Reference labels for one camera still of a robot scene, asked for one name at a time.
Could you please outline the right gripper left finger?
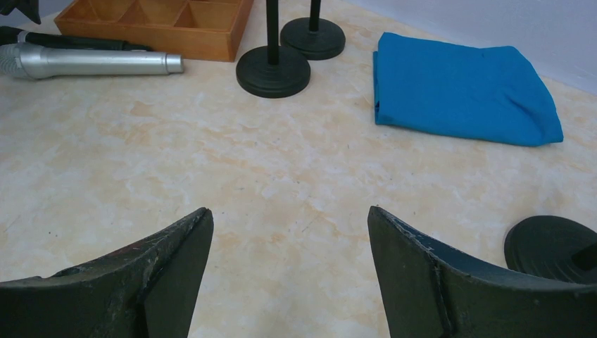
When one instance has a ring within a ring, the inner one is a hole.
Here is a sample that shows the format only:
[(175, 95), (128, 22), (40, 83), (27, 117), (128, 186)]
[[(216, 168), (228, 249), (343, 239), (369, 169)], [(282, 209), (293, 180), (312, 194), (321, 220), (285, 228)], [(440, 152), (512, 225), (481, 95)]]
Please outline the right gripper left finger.
[(200, 208), (50, 277), (1, 283), (2, 337), (187, 337), (213, 238)]

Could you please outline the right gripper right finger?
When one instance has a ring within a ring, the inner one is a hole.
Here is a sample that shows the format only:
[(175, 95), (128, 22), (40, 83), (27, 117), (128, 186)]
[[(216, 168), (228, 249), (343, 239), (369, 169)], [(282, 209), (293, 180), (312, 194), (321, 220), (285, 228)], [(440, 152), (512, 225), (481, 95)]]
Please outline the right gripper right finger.
[(367, 224), (392, 337), (596, 336), (596, 283), (488, 263), (378, 206)]

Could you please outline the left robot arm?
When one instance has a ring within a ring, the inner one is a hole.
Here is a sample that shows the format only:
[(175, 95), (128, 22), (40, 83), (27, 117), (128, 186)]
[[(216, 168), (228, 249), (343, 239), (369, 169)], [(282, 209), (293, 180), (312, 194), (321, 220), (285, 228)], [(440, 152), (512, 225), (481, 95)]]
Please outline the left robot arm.
[(18, 10), (30, 21), (41, 23), (38, 0), (0, 0), (0, 3), (1, 15), (8, 16)]

